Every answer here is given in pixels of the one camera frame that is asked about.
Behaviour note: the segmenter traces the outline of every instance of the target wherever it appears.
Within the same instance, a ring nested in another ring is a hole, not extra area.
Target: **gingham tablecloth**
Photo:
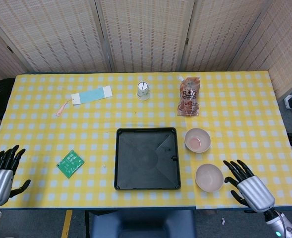
[[[178,76],[200,76],[200,116],[176,115]],[[150,85],[151,97],[139,101],[137,83]],[[72,93],[110,85],[113,96],[73,106],[55,116]],[[116,130],[120,127],[177,129],[181,189],[116,191]],[[192,127],[207,130],[211,148],[189,152],[184,135]],[[212,163],[224,176],[222,160],[244,160],[268,186],[277,206],[292,206],[292,152],[268,72],[112,73],[20,75],[0,128],[0,150],[26,148],[13,187],[31,179],[29,188],[5,208],[241,207],[233,187],[205,193],[194,181],[199,165]],[[67,179],[56,164],[73,149],[85,161]]]

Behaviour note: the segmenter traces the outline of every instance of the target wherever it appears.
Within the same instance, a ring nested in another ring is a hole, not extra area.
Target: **yellow tape on floor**
[[[62,235],[61,235],[62,238],[68,237],[68,231],[70,229],[71,218],[72,218],[72,210],[67,210],[65,213],[64,225],[63,225],[63,230],[62,230]]]

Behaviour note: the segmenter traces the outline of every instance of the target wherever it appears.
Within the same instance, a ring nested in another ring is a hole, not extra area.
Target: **small white cup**
[[[146,83],[146,82],[138,83],[137,97],[141,101],[145,101],[150,97],[148,83]]]

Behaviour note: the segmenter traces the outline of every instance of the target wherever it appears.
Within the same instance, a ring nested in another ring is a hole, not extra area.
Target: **green packet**
[[[84,164],[84,160],[79,157],[74,150],[71,150],[64,158],[61,160],[57,167],[64,173],[69,179],[78,168]]]

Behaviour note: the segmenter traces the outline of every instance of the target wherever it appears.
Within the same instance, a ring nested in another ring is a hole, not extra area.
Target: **gray floor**
[[[279,102],[279,109],[287,132],[292,132],[292,112],[285,108],[284,102]],[[292,222],[292,211],[286,211],[285,214]],[[0,238],[58,238],[61,236],[64,215],[63,210],[4,211]],[[207,215],[196,211],[195,219],[198,238],[276,238],[264,223],[262,214],[217,211],[216,214]],[[84,211],[73,211],[69,237],[85,237]]]

